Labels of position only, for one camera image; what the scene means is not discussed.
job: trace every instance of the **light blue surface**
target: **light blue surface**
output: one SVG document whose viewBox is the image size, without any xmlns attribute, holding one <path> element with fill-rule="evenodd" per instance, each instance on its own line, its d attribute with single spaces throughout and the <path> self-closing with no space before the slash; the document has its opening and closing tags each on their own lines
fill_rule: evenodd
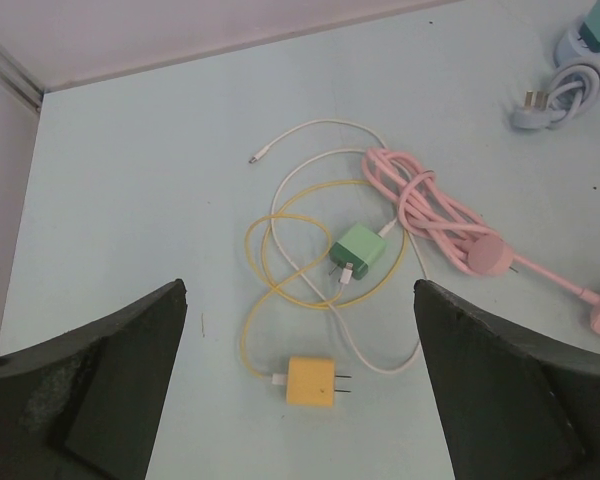
<svg viewBox="0 0 600 480">
<path fill-rule="evenodd" d="M 445 191 L 519 251 L 600 289 L 600 105 L 555 132 L 521 135 L 508 126 L 513 106 L 552 70 L 561 29 L 586 3 L 466 0 L 49 95 L 0 352 L 182 277 L 189 313 L 150 480 L 452 479 L 423 361 L 397 377 L 368 373 L 334 339 L 326 314 L 274 299 L 254 325 L 257 364 L 281 371 L 289 355 L 332 355 L 353 375 L 353 393 L 332 410 L 288 407 L 282 390 L 241 366 L 239 328 L 265 292 L 244 257 L 246 228 L 268 212 L 276 186 L 301 160 L 370 140 L 314 127 L 255 166 L 247 160 L 312 118 L 368 124 L 436 170 Z M 288 195 L 359 178 L 358 162 L 315 165 Z M 294 211 L 315 215 L 336 236 L 355 221 L 379 228 L 390 218 L 370 190 L 341 188 Z M 285 226 L 283 239 L 304 261 L 325 246 L 319 232 L 298 225 Z M 388 240 L 388 253 L 352 294 L 388 268 L 398 232 Z M 423 251 L 434 279 L 459 295 L 600 351 L 586 306 L 557 287 L 525 272 L 467 278 L 427 244 Z M 319 273 L 314 278 L 324 278 Z M 385 290 L 344 312 L 377 363 L 391 366 L 414 345 L 418 277 L 410 253 Z M 311 298 L 300 285 L 296 291 Z"/>
</svg>

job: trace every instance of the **plug prong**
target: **plug prong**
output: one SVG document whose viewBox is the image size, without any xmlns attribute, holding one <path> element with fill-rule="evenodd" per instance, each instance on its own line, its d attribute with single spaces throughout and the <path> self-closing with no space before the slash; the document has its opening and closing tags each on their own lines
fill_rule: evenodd
<svg viewBox="0 0 600 480">
<path fill-rule="evenodd" d="M 536 92 L 536 103 L 535 107 L 538 109 L 542 108 L 542 98 L 544 97 L 544 92 Z"/>
<path fill-rule="evenodd" d="M 533 92 L 529 90 L 524 97 L 524 108 L 529 110 L 531 108 L 531 103 L 533 102 Z"/>
<path fill-rule="evenodd" d="M 547 104 L 549 103 L 549 93 L 542 92 L 542 110 L 547 109 Z"/>
</svg>

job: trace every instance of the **power cord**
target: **power cord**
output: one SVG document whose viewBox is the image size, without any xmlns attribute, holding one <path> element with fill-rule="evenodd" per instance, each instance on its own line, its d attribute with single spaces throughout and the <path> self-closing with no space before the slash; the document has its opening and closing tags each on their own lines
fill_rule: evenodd
<svg viewBox="0 0 600 480">
<path fill-rule="evenodd" d="M 511 123 L 525 130 L 561 128 L 590 110 L 599 99 L 600 60 L 573 58 L 555 71 L 546 90 L 527 92 L 524 105 L 513 112 Z"/>
</svg>

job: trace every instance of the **charger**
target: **charger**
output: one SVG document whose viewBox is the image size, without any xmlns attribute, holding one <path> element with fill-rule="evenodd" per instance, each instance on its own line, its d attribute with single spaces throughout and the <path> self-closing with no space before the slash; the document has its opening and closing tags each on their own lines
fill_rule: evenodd
<svg viewBox="0 0 600 480">
<path fill-rule="evenodd" d="M 336 378 L 351 378 L 336 375 L 333 358 L 291 357 L 286 375 L 274 374 L 274 385 L 287 386 L 287 403 L 305 407 L 333 407 L 335 393 L 351 393 L 350 390 L 337 390 Z"/>
<path fill-rule="evenodd" d="M 376 233 L 361 223 L 356 223 L 333 244 L 329 250 L 329 258 L 340 268 L 350 268 L 356 280 L 362 279 L 387 248 L 387 241 L 383 238 L 385 228 Z"/>
</svg>

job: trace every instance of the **pink plug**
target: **pink plug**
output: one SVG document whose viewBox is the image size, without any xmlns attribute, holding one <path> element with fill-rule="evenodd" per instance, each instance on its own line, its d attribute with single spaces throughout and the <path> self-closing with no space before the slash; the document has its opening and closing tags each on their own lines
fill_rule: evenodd
<svg viewBox="0 0 600 480">
<path fill-rule="evenodd" d="M 372 148 L 362 160 L 362 171 L 384 197 L 396 204 L 402 226 L 413 235 L 436 242 L 460 271 L 475 276 L 502 275 L 514 261 L 521 263 L 593 305 L 591 328 L 600 334 L 600 295 L 516 254 L 480 215 L 442 192 L 435 184 L 435 173 L 425 170 L 415 157 Z"/>
<path fill-rule="evenodd" d="M 501 275 L 511 267 L 514 260 L 520 260 L 522 257 L 515 255 L 511 248 L 502 238 L 495 235 L 485 235 L 476 240 L 469 248 L 467 253 L 467 264 L 469 268 L 481 275 Z M 553 272 L 545 268 L 532 264 L 529 260 L 523 259 L 521 262 L 536 272 L 556 281 L 560 286 L 575 293 L 584 301 L 593 305 L 591 311 L 591 328 L 600 335 L 600 295 L 597 293 L 573 285 Z"/>
</svg>

